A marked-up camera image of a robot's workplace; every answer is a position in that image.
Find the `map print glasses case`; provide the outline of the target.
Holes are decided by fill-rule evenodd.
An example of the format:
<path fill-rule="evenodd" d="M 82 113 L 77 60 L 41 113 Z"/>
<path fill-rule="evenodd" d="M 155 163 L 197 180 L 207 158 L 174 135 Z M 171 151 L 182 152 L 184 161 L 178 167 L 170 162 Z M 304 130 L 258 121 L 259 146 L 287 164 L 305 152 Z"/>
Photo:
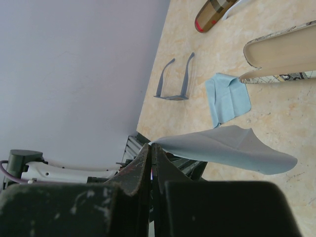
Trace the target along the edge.
<path fill-rule="evenodd" d="M 249 41 L 243 48 L 254 71 L 245 84 L 277 83 L 316 77 L 316 22 L 311 21 Z"/>

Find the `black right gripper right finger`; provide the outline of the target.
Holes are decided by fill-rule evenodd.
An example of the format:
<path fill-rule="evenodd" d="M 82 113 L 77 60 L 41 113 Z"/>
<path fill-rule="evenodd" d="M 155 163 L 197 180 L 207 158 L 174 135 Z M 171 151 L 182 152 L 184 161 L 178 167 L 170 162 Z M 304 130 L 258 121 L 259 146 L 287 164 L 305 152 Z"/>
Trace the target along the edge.
<path fill-rule="evenodd" d="M 157 237 L 299 237 L 283 192 L 262 181 L 153 180 Z"/>

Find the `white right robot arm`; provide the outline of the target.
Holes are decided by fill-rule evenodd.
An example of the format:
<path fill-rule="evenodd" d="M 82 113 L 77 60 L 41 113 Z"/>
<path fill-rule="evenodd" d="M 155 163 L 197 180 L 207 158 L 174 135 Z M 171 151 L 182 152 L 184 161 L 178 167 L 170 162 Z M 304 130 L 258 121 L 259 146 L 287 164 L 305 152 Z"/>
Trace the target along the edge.
<path fill-rule="evenodd" d="M 11 150 L 0 163 L 3 237 L 299 237 L 282 191 L 261 181 L 206 181 L 206 163 L 144 145 L 118 171 Z"/>

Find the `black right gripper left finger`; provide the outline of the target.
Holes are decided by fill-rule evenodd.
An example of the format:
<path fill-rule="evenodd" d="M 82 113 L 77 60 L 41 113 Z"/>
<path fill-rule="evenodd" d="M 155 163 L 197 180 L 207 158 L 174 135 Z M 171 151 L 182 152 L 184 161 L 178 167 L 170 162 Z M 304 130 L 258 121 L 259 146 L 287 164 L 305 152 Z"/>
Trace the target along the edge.
<path fill-rule="evenodd" d="M 3 237 L 146 237 L 151 147 L 105 183 L 14 184 L 0 195 Z"/>

